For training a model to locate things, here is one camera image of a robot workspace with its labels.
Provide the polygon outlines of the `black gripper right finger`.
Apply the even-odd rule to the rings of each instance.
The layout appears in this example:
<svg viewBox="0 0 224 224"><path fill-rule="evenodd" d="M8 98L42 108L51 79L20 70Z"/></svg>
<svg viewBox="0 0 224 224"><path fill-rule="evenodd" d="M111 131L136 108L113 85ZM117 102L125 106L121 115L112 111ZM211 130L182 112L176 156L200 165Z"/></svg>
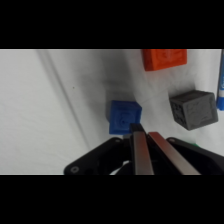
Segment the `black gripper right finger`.
<svg viewBox="0 0 224 224"><path fill-rule="evenodd" d="M158 132L150 132L149 136L180 174L199 175L199 172Z"/></svg>

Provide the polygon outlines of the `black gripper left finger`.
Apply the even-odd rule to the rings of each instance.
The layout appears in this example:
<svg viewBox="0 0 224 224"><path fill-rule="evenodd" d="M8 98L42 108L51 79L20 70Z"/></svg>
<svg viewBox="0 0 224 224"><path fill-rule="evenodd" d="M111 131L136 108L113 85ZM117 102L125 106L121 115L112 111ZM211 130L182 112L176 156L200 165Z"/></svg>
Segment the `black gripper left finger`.
<svg viewBox="0 0 224 224"><path fill-rule="evenodd" d="M141 124L131 124L133 136L134 173L136 175L153 175L154 170L147 144L147 137Z"/></svg>

